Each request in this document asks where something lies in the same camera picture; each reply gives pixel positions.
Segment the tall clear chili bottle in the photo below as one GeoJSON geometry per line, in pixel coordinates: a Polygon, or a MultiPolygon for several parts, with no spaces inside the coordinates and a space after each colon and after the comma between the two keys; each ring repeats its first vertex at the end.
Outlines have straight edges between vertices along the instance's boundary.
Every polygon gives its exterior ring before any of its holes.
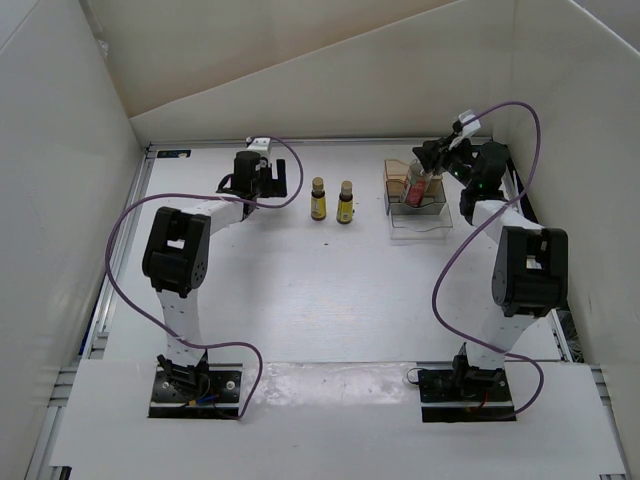
{"type": "Polygon", "coordinates": [[[405,177],[401,201],[409,207],[420,207],[432,177],[432,170],[425,170],[419,160],[412,161],[405,177]]]}

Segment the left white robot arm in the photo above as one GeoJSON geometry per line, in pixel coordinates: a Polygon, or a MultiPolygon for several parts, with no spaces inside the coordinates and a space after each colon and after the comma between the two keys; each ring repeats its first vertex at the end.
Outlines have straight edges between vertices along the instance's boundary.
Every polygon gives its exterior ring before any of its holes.
{"type": "Polygon", "coordinates": [[[247,219],[261,198],[287,196],[286,165],[270,161],[270,140],[254,139],[236,153],[233,172],[224,177],[217,191],[221,200],[201,202],[181,210],[157,210],[143,255],[143,274],[151,281],[170,329],[166,353],[158,362],[166,371],[179,371],[175,388],[188,400],[206,395],[210,377],[201,365],[207,353],[202,342],[198,315],[198,288],[203,283],[212,234],[247,219]]]}

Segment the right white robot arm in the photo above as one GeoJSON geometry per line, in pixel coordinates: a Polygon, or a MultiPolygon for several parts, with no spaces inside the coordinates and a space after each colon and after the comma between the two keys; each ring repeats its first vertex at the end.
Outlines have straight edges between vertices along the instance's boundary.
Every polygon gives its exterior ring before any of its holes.
{"type": "Polygon", "coordinates": [[[462,186],[459,209],[474,228],[497,246],[491,275],[495,307],[476,337],[464,335],[449,387],[460,399],[480,393],[488,375],[504,368],[506,357],[526,329],[560,306],[568,291],[568,235],[532,222],[509,205],[502,190],[510,152],[489,141],[474,147],[454,137],[426,141],[413,153],[428,173],[448,173],[462,186]]]}

